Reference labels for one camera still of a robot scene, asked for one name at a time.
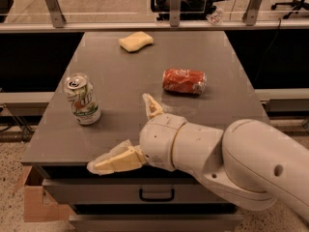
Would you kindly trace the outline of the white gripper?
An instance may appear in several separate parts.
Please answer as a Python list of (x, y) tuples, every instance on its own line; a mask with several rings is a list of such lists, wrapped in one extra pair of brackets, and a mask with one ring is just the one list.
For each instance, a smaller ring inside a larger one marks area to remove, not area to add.
[(187, 121), (181, 116), (163, 114), (162, 106), (150, 94), (143, 94), (142, 98), (150, 121), (140, 132), (140, 146), (133, 146), (130, 140), (121, 142), (109, 153), (87, 164), (91, 173), (108, 175), (126, 172), (141, 168), (146, 163), (168, 171), (175, 170), (172, 162), (173, 143), (179, 129)]

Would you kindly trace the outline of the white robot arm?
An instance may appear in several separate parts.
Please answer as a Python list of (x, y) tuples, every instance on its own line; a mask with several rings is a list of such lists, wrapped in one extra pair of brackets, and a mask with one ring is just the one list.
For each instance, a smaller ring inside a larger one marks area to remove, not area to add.
[(148, 122), (139, 144), (118, 144), (90, 161), (90, 172), (107, 175), (145, 164), (180, 170), (243, 209), (261, 211), (280, 200), (309, 219), (307, 148), (260, 121), (242, 119), (220, 130), (165, 113), (149, 94), (143, 100)]

